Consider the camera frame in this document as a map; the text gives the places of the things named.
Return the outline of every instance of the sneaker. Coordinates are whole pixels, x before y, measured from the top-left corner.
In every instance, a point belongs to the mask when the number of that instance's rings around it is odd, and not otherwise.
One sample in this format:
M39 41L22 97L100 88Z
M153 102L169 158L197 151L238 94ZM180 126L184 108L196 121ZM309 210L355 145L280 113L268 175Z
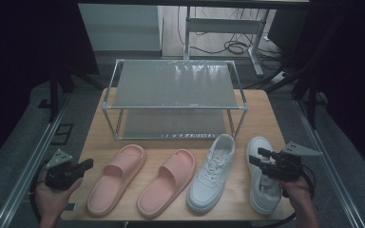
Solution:
M281 198L279 184L263 175L260 168L248 161L248 156L252 155L261 159L262 162L274 163L271 158L259 155L258 148L273 151L272 145L263 137L255 137L247 145L247 165L251 173L251 207L262 215L270 215L278 206Z
M233 138L221 134L213 142L202 169L187 194L187 205L193 211L206 213L221 198L235 152Z

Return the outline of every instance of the wooden floor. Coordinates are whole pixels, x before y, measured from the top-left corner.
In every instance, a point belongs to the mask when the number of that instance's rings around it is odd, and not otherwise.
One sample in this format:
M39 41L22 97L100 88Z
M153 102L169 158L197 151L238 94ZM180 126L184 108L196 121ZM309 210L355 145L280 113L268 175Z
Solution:
M198 18L221 18L221 19L257 19L264 15L265 9L232 9L232 8L191 8L191 17ZM266 36L274 18L275 11L270 10L267 23L262 36ZM163 7L163 57L183 56L183 43L185 42L185 17L186 7ZM190 46L200 48L207 52L218 52L225 49L224 44L230 40L250 44L251 34L244 36L242 34L230 33L190 33ZM191 48L191 56L214 56L214 57L248 57L245 46L244 51L234 48L235 54L228 50L220 53L206 53ZM261 39L260 48L268 50L277 50L275 45L265 39Z

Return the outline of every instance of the pink slide sandal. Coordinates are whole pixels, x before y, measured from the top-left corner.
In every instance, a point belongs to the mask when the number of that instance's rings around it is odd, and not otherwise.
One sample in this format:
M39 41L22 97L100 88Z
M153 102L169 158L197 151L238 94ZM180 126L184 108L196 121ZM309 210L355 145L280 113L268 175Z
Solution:
M141 215L148 219L159 216L191 181L195 171L195 158L188 150L174 152L139 196L137 204Z
M144 165L146 154L139 145L123 147L104 168L87 202L87 210L105 216L117 204L126 187Z

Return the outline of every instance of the wooden table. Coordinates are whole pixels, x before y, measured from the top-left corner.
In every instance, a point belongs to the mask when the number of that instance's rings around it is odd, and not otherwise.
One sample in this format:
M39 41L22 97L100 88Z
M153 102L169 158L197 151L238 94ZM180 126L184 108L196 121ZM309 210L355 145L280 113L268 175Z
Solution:
M146 220L137 210L137 199L144 188L156 177L159 166L177 149L188 149L197 162L197 172L202 168L203 161L213 141L200 140L143 140L115 141L109 130L105 115L101 109L106 91L97 106L93 122L88 132L85 147L80 161L94 160L94 167L85 173L82 186L71 196L69 202L75 203L74 211L65 211L62 219L67 220ZM275 151L280 151L286 144L274 111L263 90L244 90L249 111L236 138L236 154L233 166L227 179L223 195L218 204L205 215L196 215L186 206L186 194L189 185L170 204L156 220L255 220L255 219L285 219L294 211L288 199L282 198L277 210L269 217L256 213L250 206L249 196L251 176L245 156L248 142L256 136L267 138ZM127 144L138 144L147 152L147 159L141 171L128 185L114 210L107 216L95 218L86 209L87 199L95 182L101 177L103 168L114 155Z

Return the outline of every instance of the footwear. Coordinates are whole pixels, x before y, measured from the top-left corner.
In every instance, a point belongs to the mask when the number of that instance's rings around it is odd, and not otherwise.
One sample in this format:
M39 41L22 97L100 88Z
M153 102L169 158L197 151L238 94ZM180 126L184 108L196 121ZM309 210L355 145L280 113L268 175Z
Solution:
M235 148L235 142L229 135L222 134L215 139L187 194L187 205L193 211L206 213L218 203L230 172Z
M272 145L263 137L255 137L247 145L247 165L251 173L251 207L262 215L270 215L278 206L281 198L279 184L263 175L259 167L248 161L249 155L261 159L262 162L275 162L259 155L258 149L264 148L273 151Z
M105 216L115 207L126 187L144 165L146 154L139 145L123 147L104 168L87 201L94 216Z
M159 216L192 180L196 171L194 156L177 150L160 166L157 177L138 198L138 211L147 219Z

